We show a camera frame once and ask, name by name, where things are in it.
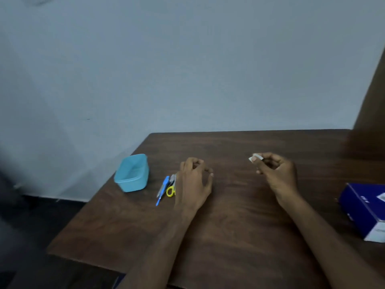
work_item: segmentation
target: white wall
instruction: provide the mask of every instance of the white wall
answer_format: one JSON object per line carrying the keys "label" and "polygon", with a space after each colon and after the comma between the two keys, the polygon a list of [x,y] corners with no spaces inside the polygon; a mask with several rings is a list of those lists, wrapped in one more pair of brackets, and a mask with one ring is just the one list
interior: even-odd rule
{"label": "white wall", "polygon": [[[12,82],[19,73],[2,70],[0,111],[17,128],[0,150],[22,173],[35,166],[35,193],[87,200],[151,132],[351,128],[385,44],[384,10],[385,0],[0,0],[14,55],[3,68],[24,73]],[[47,124],[48,138],[33,134]],[[23,140],[33,146],[12,149]]]}

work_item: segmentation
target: blue box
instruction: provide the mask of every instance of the blue box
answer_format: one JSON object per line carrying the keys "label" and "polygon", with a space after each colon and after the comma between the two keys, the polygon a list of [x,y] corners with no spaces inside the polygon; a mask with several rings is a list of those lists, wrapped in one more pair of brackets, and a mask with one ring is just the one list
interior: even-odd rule
{"label": "blue box", "polygon": [[364,240],[385,242],[384,184],[348,183],[339,203]]}
{"label": "blue box", "polygon": [[131,155],[122,160],[113,180],[122,191],[138,191],[147,185],[149,167],[145,154]]}

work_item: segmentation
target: cardboard box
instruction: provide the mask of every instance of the cardboard box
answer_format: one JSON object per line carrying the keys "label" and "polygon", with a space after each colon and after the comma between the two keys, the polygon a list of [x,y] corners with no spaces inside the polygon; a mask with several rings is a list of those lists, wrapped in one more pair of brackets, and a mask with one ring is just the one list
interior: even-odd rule
{"label": "cardboard box", "polygon": [[385,242],[384,184],[348,183],[339,203],[364,240]]}

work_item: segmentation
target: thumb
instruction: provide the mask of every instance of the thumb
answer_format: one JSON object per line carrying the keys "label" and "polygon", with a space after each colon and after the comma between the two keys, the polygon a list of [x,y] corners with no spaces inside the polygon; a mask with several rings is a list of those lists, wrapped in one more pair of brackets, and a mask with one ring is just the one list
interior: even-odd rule
{"label": "thumb", "polygon": [[262,171],[264,174],[271,171],[271,168],[268,167],[262,160],[260,160],[258,157],[253,156],[251,159],[253,160],[253,164],[257,165],[258,169]]}
{"label": "thumb", "polygon": [[213,186],[213,180],[214,180],[214,173],[210,173],[210,175],[207,179],[207,184],[205,186],[205,191],[208,194],[211,194],[211,188]]}

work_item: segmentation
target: box lid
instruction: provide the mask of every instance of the box lid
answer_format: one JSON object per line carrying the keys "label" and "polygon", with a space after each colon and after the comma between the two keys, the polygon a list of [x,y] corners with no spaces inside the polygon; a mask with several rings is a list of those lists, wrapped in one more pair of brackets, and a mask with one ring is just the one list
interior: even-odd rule
{"label": "box lid", "polygon": [[385,222],[385,184],[349,183],[349,186],[378,221]]}

